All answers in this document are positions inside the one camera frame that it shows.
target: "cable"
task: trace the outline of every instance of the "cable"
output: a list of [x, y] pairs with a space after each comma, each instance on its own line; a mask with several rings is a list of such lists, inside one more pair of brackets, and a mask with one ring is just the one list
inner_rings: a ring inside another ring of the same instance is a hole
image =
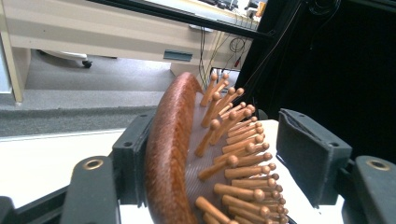
[[332, 17], [338, 11], [338, 8], [340, 7], [340, 5], [341, 5], [341, 0], [337, 0], [337, 2], [335, 3], [334, 12], [332, 13], [332, 15], [329, 17], [329, 19], [327, 19], [325, 22], [323, 22], [320, 25], [320, 27], [312, 35], [311, 44], [309, 45], [309, 49], [313, 49], [314, 48], [314, 39], [317, 37], [318, 32], [332, 19]]
[[[233, 10], [233, 12], [235, 12], [234, 13], [234, 15], [235, 15], [235, 24], [234, 25], [236, 25], [238, 23], [238, 17], [236, 15], [236, 13], [238, 13], [238, 12], [236, 12], [235, 9]], [[219, 43], [219, 39], [218, 39], [218, 41], [216, 42], [215, 50], [213, 51], [212, 57], [210, 58], [209, 65], [212, 63], [213, 59], [216, 57], [216, 54], [217, 54], [219, 48], [221, 48], [221, 46], [227, 41], [227, 39], [230, 37], [230, 35], [231, 34], [228, 33], [227, 37], [221, 42], [221, 44], [219, 46], [218, 46], [218, 43]], [[208, 69], [209, 69], [209, 66], [206, 68], [204, 76], [205, 76], [205, 74], [207, 74]], [[208, 82], [209, 79], [210, 79], [210, 76], [205, 79], [206, 83]]]
[[200, 56], [200, 62], [199, 62], [199, 65], [198, 65], [198, 72], [199, 72], [199, 76], [201, 78], [202, 84], [206, 88], [206, 82], [205, 82], [205, 79], [202, 76], [202, 70], [204, 69], [204, 63], [203, 63], [203, 60], [202, 60], [202, 57], [203, 57], [203, 54], [204, 54], [204, 46], [205, 46], [205, 28], [201, 27], [201, 56]]
[[302, 4], [302, 2], [300, 2], [299, 5], [297, 6], [297, 9], [294, 11], [294, 14], [292, 15], [288, 25], [286, 26], [285, 30], [282, 32], [282, 34], [279, 37], [279, 39], [276, 41], [275, 45], [271, 48], [270, 52], [268, 52], [268, 54], [265, 56], [265, 58], [262, 60], [262, 62], [259, 64], [259, 66], [257, 66], [256, 70], [252, 73], [250, 78], [247, 80], [247, 82], [245, 83], [245, 85], [243, 87], [244, 89], [246, 88], [246, 86], [249, 83], [249, 81], [256, 75], [256, 73], [259, 71], [259, 69], [261, 69], [261, 67], [264, 64], [264, 62], [267, 61], [269, 56], [274, 52], [274, 50], [276, 49], [276, 47], [279, 44], [279, 42], [282, 40], [282, 38], [285, 35], [285, 33], [289, 30], [289, 27], [290, 27], [291, 23], [293, 22], [295, 16], [297, 15], [297, 12], [299, 11], [299, 9], [301, 7], [301, 4]]

